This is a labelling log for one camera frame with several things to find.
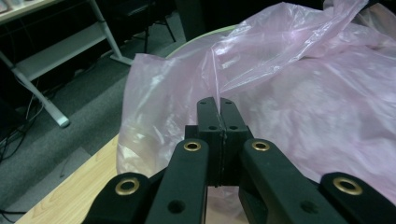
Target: black cable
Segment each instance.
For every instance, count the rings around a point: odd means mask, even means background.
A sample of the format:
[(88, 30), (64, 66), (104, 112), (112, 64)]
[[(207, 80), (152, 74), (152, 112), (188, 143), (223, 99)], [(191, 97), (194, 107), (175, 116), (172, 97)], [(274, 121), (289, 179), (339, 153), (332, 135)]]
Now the black cable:
[(2, 152), (0, 152), (0, 164), (1, 164), (3, 161), (8, 160), (9, 158), (11, 158), (11, 157), (18, 151), (18, 149), (20, 149), (20, 146), (21, 146), (21, 144), (23, 143), (23, 140), (24, 140), (24, 138), (25, 138), (27, 132), (28, 132), (28, 131), (32, 128), (32, 126), (35, 124), (35, 120), (36, 120), (36, 116), (35, 116), (35, 118), (34, 118), (31, 122), (29, 122), (28, 124), (25, 124), (25, 125), (22, 127), (23, 129), (25, 128), (25, 130), (19, 130), (19, 129), (16, 130), (17, 132), (21, 133), (21, 140), (20, 140), (20, 142), (18, 143), (18, 145), (15, 147), (15, 149), (14, 149), (14, 150), (11, 152), (11, 154), (9, 154), (9, 155), (6, 155), (7, 147), (8, 147), (8, 145), (9, 145), (9, 143), (8, 143), (8, 138), (9, 138), (9, 136), (7, 137), (7, 139), (6, 139), (6, 144), (5, 144), (5, 146), (3, 147)]
[(26, 212), (10, 212), (10, 211), (6, 211), (3, 209), (0, 209), (0, 213), (7, 214), (7, 215), (25, 215), (26, 214)]
[(24, 215), (24, 214), (26, 214), (26, 212), (10, 212), (10, 211), (6, 211), (6, 210), (0, 209), (0, 214), (1, 214), (8, 222), (15, 223), (16, 221), (12, 221), (12, 220), (9, 219), (6, 215)]
[(6, 214), (1, 213), (1, 215), (10, 223), (15, 223), (15, 221), (12, 221), (11, 219), (9, 219), (8, 217), (6, 217)]

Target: black metal bracket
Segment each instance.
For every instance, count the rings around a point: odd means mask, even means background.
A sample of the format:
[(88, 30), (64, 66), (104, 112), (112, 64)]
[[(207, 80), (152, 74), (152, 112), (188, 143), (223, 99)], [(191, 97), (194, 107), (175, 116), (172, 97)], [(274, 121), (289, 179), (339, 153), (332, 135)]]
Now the black metal bracket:
[(84, 223), (205, 223), (207, 186), (239, 186), (249, 223), (395, 223), (396, 207), (358, 178), (305, 178), (275, 144), (254, 138), (236, 105), (197, 104), (166, 169), (114, 177)]

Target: wooden table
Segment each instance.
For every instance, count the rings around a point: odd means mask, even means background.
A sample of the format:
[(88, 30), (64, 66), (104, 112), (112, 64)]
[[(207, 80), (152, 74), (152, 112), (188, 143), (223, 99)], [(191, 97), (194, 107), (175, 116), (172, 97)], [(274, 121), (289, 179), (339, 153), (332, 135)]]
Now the wooden table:
[(118, 136), (30, 209), (17, 223), (81, 223), (116, 171)]

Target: white metal frame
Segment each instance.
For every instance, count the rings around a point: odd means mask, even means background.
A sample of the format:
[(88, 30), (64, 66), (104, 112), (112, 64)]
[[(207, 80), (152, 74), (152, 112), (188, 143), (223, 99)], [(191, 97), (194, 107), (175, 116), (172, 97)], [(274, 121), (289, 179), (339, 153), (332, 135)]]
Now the white metal frame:
[(96, 45), (104, 39), (107, 39), (108, 44), (113, 50), (113, 55), (110, 56), (111, 59), (120, 63), (132, 65), (131, 59), (122, 56), (113, 34), (111, 34), (105, 18), (95, 0), (88, 1), (98, 20), (94, 25), (16, 64), (13, 64), (6, 55), (0, 51), (0, 59), (6, 63), (8, 68), (21, 81), (23, 86), (37, 97), (52, 118), (62, 128), (69, 125), (70, 120), (32, 84), (32, 80), (42, 76), (49, 70), (75, 57), (82, 51)]

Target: plastic wrinkle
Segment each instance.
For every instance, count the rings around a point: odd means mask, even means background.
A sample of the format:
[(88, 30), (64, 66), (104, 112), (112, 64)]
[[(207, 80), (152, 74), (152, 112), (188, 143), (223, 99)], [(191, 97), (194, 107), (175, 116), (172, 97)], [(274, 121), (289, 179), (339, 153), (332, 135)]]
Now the plastic wrinkle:
[[(308, 178), (363, 179), (396, 203), (396, 17), (367, 1), (281, 3), (197, 38), (167, 59), (137, 54), (127, 79), (118, 172), (166, 167), (196, 103), (233, 100), (253, 135)], [(209, 190), (208, 223), (246, 221), (237, 188)]]

